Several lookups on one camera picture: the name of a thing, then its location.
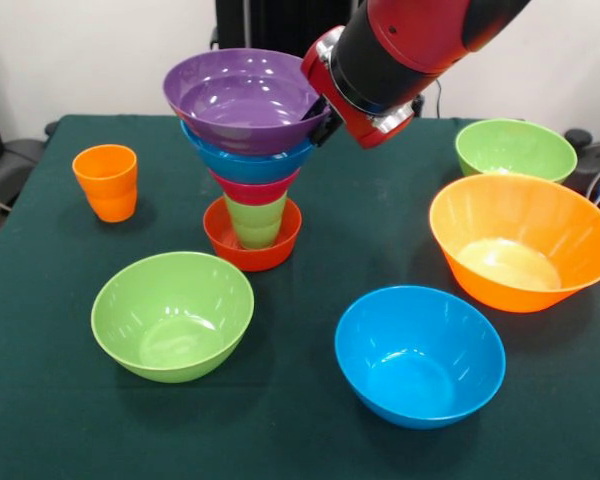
red bowl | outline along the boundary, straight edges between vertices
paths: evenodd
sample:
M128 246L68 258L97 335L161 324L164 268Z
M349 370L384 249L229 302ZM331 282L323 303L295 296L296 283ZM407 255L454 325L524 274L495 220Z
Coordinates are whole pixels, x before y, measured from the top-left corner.
M220 177L213 170L209 170L209 172L220 187L222 187L224 193L234 202L242 203L243 205L265 205L275 202L284 195L284 192L287 191L298 176L298 173L300 173L300 169L298 168L282 180L260 185L232 182Z
M302 226L302 213L298 206L287 198L276 240L272 246L257 250L246 250L240 246L231 226L224 197L209 205L204 213L203 225L216 255L245 272L259 272L277 267L289 258Z

purple bowl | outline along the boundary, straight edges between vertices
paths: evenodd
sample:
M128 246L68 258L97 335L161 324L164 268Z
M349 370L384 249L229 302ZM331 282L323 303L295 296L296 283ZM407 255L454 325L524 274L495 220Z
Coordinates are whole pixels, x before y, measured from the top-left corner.
M173 67L163 89L204 141L240 155L275 155L301 143L328 113L301 120L318 98L301 64L271 50L214 50Z

white wall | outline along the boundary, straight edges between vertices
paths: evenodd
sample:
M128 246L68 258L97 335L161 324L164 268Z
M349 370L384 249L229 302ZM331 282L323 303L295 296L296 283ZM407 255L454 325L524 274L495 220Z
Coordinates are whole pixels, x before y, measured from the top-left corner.
M441 78L442 116L525 118L600 140L600 0L531 0L480 52ZM425 91L435 110L437 87Z
M208 48L213 0L0 0L0 128L42 135L65 113L169 113L161 83ZM441 77L442 115L512 116L600 139L600 0L532 0ZM437 89L425 92L434 112Z
M0 130L66 113L169 113L162 79L208 49L213 0L0 0Z

table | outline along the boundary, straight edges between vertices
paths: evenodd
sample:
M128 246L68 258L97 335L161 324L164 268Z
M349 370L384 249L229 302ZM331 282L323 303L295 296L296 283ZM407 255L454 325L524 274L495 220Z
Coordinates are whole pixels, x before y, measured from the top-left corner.
M456 286L429 233L468 121L417 119L368 151L338 132L291 187L305 220L292 257L248 274L242 343L208 376L162 385L99 349L91 304L142 257L212 252L202 215L220 190L175 118L64 117L0 234L0 479L600 479L600 283L543 313L497 312ZM139 159L138 210L118 225L71 171L112 142ZM443 430L374 416L335 360L344 310L402 283L468 299L507 351L492 402Z

orange cup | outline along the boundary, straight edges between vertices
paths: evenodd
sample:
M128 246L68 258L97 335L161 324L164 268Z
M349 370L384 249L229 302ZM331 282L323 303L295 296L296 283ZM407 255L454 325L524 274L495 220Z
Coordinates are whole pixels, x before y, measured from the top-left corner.
M138 160L123 145L98 145L73 160L73 173L87 201L103 222L130 218L138 199Z

